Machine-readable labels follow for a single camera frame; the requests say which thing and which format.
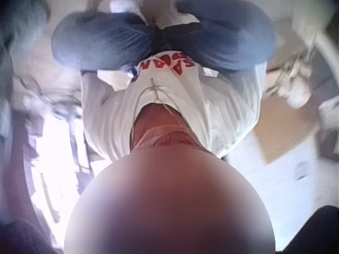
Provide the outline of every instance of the white t-shirt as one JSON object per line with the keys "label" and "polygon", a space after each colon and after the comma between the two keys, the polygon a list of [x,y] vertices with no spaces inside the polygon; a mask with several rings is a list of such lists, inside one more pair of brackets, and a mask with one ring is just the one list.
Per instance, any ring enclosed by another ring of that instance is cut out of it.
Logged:
{"label": "white t-shirt", "polygon": [[179,111],[201,144],[221,158],[258,121],[266,63],[247,72],[206,77],[202,67],[179,51],[142,61],[128,88],[114,92],[95,74],[83,78],[82,102],[88,143],[115,161],[130,150],[130,134],[141,109],[165,103]]}

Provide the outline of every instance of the man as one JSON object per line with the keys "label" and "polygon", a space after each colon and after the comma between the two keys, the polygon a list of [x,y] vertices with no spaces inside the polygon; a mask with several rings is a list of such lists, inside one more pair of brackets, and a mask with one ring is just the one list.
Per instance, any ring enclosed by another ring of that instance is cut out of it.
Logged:
{"label": "man", "polygon": [[[178,8],[194,22],[160,30],[147,26],[136,1],[112,1],[112,13],[71,14],[54,32],[56,60],[85,70],[85,133],[104,158],[172,143],[221,158],[258,120],[275,48],[269,18],[242,1],[185,1]],[[204,76],[202,67],[218,77]],[[134,77],[126,90],[114,91],[98,69]]]}

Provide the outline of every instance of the floor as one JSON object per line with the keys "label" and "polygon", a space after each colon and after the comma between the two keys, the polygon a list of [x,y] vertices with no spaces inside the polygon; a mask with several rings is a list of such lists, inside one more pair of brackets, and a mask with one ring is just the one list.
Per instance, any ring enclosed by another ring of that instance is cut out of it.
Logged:
{"label": "floor", "polygon": [[[79,88],[80,76],[78,70],[60,67],[53,60],[50,50],[50,37],[57,23],[65,15],[73,11],[84,10],[87,1],[50,0],[49,2],[52,17],[45,33],[32,51],[19,52],[13,56],[14,70],[17,75],[33,76],[44,92],[58,91],[64,93]],[[293,13],[293,0],[253,0],[253,2],[265,10],[273,19],[289,17]],[[107,3],[104,3],[102,8],[107,9]],[[14,100],[14,106],[20,108],[21,102],[22,98],[18,95]],[[54,120],[51,120],[51,125],[58,126],[60,130],[65,128],[60,122]],[[50,148],[45,153],[49,157],[50,153],[57,152],[57,150],[52,149],[53,147],[60,147],[57,144],[61,141],[53,138],[53,131],[49,132],[47,136],[48,144],[43,145],[43,147]],[[60,156],[71,160],[68,156],[70,155],[69,151],[63,150],[63,153],[64,155]],[[338,179],[337,165],[317,158],[313,137],[267,166],[256,137],[251,133],[231,152],[229,160],[230,164],[247,178],[262,198],[271,217],[277,250],[286,246],[316,208],[325,204],[338,205],[337,191],[334,192]],[[44,170],[48,168],[50,176],[58,176],[60,182],[63,182],[60,188],[67,189],[67,185],[74,185],[74,175],[70,174],[70,170],[60,174],[58,171],[53,171],[53,168],[50,168],[49,165],[42,165],[41,167]],[[56,182],[53,178],[47,178],[46,181]],[[56,244],[63,244],[67,218],[77,197],[77,193],[72,189],[72,195],[67,198],[67,206],[62,206],[65,200],[59,199],[58,196],[55,199],[57,200],[55,207],[58,207],[64,215],[60,219],[60,223],[51,228],[56,238]],[[39,204],[44,197],[36,194],[34,199]]]}

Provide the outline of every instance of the person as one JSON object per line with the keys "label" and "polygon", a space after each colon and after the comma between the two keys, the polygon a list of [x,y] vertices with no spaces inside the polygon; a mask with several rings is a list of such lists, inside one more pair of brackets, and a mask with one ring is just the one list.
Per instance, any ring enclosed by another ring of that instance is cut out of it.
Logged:
{"label": "person", "polygon": [[[270,19],[249,2],[183,1],[178,11],[190,21],[160,29],[146,24],[137,1],[110,6],[68,15],[51,41],[57,61],[83,70],[88,144],[111,161],[173,143],[225,156],[258,121],[276,41]],[[124,69],[133,79],[115,91],[98,69]]]}

